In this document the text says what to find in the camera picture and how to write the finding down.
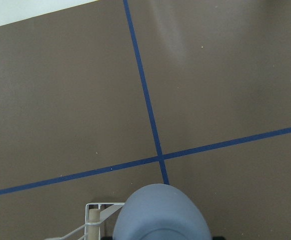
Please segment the light blue cup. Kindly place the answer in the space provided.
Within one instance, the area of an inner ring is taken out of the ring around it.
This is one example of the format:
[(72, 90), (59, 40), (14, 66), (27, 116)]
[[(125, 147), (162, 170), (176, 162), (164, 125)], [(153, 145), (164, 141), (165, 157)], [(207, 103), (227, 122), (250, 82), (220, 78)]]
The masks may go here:
[(135, 191), (116, 220), (115, 240), (211, 240), (200, 210), (182, 191), (150, 184)]

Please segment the blue tape line lengthwise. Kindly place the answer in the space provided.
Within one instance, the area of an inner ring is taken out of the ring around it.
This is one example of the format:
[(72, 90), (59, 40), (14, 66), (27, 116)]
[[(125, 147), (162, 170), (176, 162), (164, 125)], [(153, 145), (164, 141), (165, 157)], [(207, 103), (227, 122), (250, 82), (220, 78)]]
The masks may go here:
[(150, 98), (150, 94), (149, 94), (149, 90), (148, 90), (148, 85), (147, 85), (144, 67), (143, 67), (143, 63), (142, 63), (142, 58), (141, 58), (141, 54), (140, 54), (140, 50), (139, 50), (138, 40), (137, 40), (137, 36), (136, 36), (134, 24), (133, 24), (133, 19), (132, 19), (130, 7), (129, 7), (129, 1), (123, 0), (123, 6), (124, 6), (124, 11), (125, 11), (126, 19), (127, 19), (128, 28), (129, 28), (129, 33), (130, 33), (130, 37), (131, 37), (131, 41), (132, 41), (132, 46), (133, 46), (133, 50), (134, 50), (134, 55), (135, 55), (135, 60), (136, 60), (137, 68), (138, 68), (138, 73), (139, 73), (139, 77), (140, 77), (142, 91), (143, 91), (143, 95), (144, 95), (144, 99), (145, 99), (147, 114), (148, 114), (148, 118), (149, 118), (149, 122), (150, 122), (150, 127), (151, 127), (151, 132), (152, 132), (152, 136), (153, 136), (153, 140), (154, 140), (155, 150), (156, 150), (156, 156), (158, 158), (157, 161), (159, 163), (163, 183), (166, 185), (169, 185), (170, 181), (169, 181), (168, 172), (166, 169), (165, 160), (163, 158), (161, 142), (160, 142), (159, 133), (158, 133), (156, 120), (155, 120), (155, 115), (153, 112), (151, 98)]

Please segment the blue tape line crosswise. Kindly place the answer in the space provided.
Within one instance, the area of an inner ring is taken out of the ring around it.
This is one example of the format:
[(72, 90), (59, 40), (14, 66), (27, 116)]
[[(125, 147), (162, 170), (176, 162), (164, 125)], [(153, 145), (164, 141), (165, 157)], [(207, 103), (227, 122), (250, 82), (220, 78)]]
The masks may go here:
[(208, 152), (208, 151), (226, 148), (226, 147), (230, 147), (230, 146), (241, 145), (241, 144), (245, 144), (245, 143), (249, 143), (249, 142), (255, 142), (255, 141), (273, 138), (273, 137), (281, 136), (281, 135), (287, 135), (287, 134), (291, 134), (291, 127), (278, 129), (278, 130), (274, 130), (274, 131), (269, 131), (269, 132), (264, 132), (264, 133), (259, 133), (259, 134), (254, 134), (254, 135), (245, 136), (245, 137), (240, 137), (240, 138), (235, 138), (235, 139), (231, 139), (231, 140), (221, 141), (221, 142), (217, 142), (217, 143), (213, 143), (213, 144), (203, 145), (203, 146), (199, 146), (199, 147), (195, 147), (195, 148), (189, 148), (189, 149), (185, 149), (185, 150), (180, 150), (180, 151), (176, 151), (176, 152), (162, 154), (159, 156), (153, 156), (153, 157), (139, 159), (139, 160), (130, 161), (130, 162), (125, 162), (125, 163), (121, 163), (121, 164), (106, 166), (106, 167), (102, 167), (102, 168), (98, 168), (98, 169), (92, 169), (92, 170), (74, 173), (74, 174), (70, 174), (70, 175), (46, 179), (46, 180), (42, 180), (42, 181), (27, 183), (27, 184), (23, 184), (23, 185), (8, 187), (8, 188), (3, 188), (3, 189), (0, 189), (0, 196), (6, 195), (6, 194), (11, 194), (11, 193), (16, 193), (16, 192), (21, 192), (21, 191), (26, 191), (26, 190), (30, 190), (30, 189), (35, 189), (35, 188), (39, 188), (39, 187), (59, 184), (59, 183), (68, 182), (68, 181), (72, 181), (72, 180), (82, 179), (82, 178), (86, 178), (86, 177), (102, 175), (102, 174), (109, 173), (109, 172), (115, 172), (115, 171), (119, 171), (119, 170), (123, 170), (123, 169), (134, 168), (134, 167), (148, 165), (148, 164), (152, 164), (152, 163), (159, 163), (162, 180), (165, 184), (168, 184), (169, 177), (168, 177), (168, 172), (167, 172), (166, 167), (165, 167), (166, 160), (171, 160), (171, 159), (175, 159), (175, 158), (179, 158), (179, 157)]

